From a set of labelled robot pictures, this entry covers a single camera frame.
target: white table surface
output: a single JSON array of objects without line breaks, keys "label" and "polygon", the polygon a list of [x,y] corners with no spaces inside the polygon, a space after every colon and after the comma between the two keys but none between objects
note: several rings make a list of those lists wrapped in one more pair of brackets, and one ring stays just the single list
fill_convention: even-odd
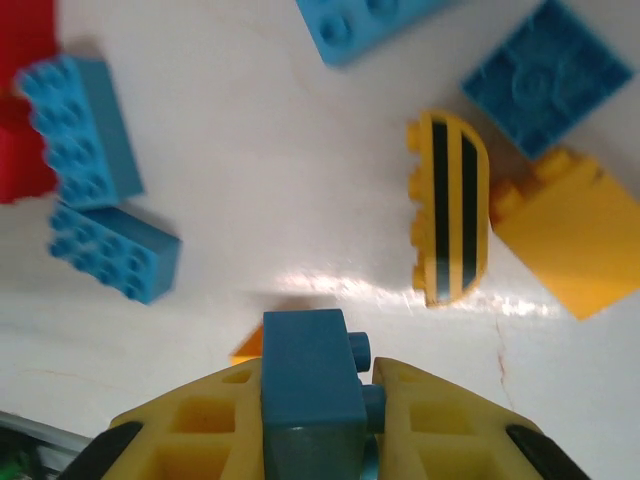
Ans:
[{"label": "white table surface", "polygon": [[[335,71],[293,0],[61,1],[65,45],[114,72],[147,187],[128,208],[184,249],[176,290],[144,307],[48,257],[53,198],[2,207],[0,410],[95,435],[226,367],[263,311],[338,306],[376,356],[514,408],[593,478],[637,478],[638,293],[577,323],[494,236],[469,298],[427,311],[410,289],[405,122],[482,123],[459,80],[536,3],[469,0]],[[640,64],[637,0],[569,3]],[[636,195],[639,93],[567,139]]]}]

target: red lego brick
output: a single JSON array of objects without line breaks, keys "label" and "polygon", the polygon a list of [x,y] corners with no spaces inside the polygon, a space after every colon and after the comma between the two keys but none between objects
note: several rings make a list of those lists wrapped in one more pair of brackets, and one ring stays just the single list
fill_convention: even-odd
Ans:
[{"label": "red lego brick", "polygon": [[44,162],[44,141],[29,124],[26,100],[0,98],[0,204],[51,192],[56,177]]},{"label": "red lego brick", "polygon": [[56,54],[54,0],[0,0],[0,91],[15,74]]}]

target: yellow lego brick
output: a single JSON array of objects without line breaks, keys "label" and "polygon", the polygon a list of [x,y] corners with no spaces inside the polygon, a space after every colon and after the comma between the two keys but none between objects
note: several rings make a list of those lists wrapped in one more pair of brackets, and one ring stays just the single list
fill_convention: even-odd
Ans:
[{"label": "yellow lego brick", "polygon": [[248,360],[262,357],[263,326],[260,324],[249,338],[231,354],[231,365],[239,365]]},{"label": "yellow lego brick", "polygon": [[551,151],[492,189],[491,222],[578,319],[640,288],[640,204],[593,158]]},{"label": "yellow lego brick", "polygon": [[506,433],[539,432],[526,418],[389,358],[375,360],[373,381],[387,394],[381,480],[541,480]]},{"label": "yellow lego brick", "polygon": [[427,306],[443,305],[470,291],[487,267],[487,149],[470,125],[442,111],[409,124],[407,147],[420,154],[409,178],[409,198],[420,205],[411,226],[413,287]]},{"label": "yellow lego brick", "polygon": [[114,419],[143,423],[104,480],[264,480],[261,360],[173,390]]}]

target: blue lego brick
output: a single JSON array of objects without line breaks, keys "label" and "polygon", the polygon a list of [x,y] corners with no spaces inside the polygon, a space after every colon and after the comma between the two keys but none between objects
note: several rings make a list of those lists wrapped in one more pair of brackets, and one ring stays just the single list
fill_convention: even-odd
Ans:
[{"label": "blue lego brick", "polygon": [[58,203],[49,253],[145,305],[170,290],[180,240],[116,208],[78,212]]},{"label": "blue lego brick", "polygon": [[[262,358],[262,423],[267,480],[358,480],[367,410],[340,310],[267,312]],[[354,361],[353,347],[364,360]]]},{"label": "blue lego brick", "polygon": [[47,143],[60,198],[77,210],[115,206],[143,192],[105,62],[59,55],[18,75],[31,123]]},{"label": "blue lego brick", "polygon": [[345,65],[451,0],[296,0],[325,64]]},{"label": "blue lego brick", "polygon": [[462,89],[536,159],[632,76],[566,6],[547,0]]}]

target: lego duplo block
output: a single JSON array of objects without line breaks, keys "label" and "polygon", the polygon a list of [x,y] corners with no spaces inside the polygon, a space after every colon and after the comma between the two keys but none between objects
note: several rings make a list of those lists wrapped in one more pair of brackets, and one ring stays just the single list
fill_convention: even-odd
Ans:
[{"label": "lego duplo block", "polygon": [[297,0],[325,64],[340,66],[360,56],[450,0]]},{"label": "lego duplo block", "polygon": [[409,198],[420,209],[411,227],[418,251],[413,287],[427,306],[470,291],[487,268],[489,160],[480,136],[447,112],[424,112],[409,124],[407,146],[420,155]]},{"label": "lego duplo block", "polygon": [[54,0],[0,1],[0,90],[21,68],[55,55]]},{"label": "lego duplo block", "polygon": [[173,286],[180,240],[115,208],[77,212],[58,203],[49,252],[144,304]]},{"label": "lego duplo block", "polygon": [[118,416],[60,480],[264,480],[260,371],[231,367]]},{"label": "lego duplo block", "polygon": [[265,478],[359,480],[367,432],[384,430],[384,392],[357,375],[366,334],[347,334],[340,310],[267,312],[262,362]]},{"label": "lego duplo block", "polygon": [[42,137],[29,125],[25,100],[0,98],[0,204],[53,191],[56,177],[44,162]]},{"label": "lego duplo block", "polygon": [[390,358],[373,381],[387,394],[380,480],[588,480],[532,422],[458,385]]},{"label": "lego duplo block", "polygon": [[63,202],[84,210],[142,193],[105,62],[60,55],[22,71],[18,84],[33,106],[32,124],[46,140]]},{"label": "lego duplo block", "polygon": [[640,204],[590,157],[557,148],[491,191],[494,232],[578,319],[640,288]]},{"label": "lego duplo block", "polygon": [[462,88],[535,159],[632,76],[567,7],[546,0]]},{"label": "lego duplo block", "polygon": [[254,358],[262,357],[262,338],[264,328],[262,324],[256,328],[249,338],[231,354],[231,365],[238,365]]}]

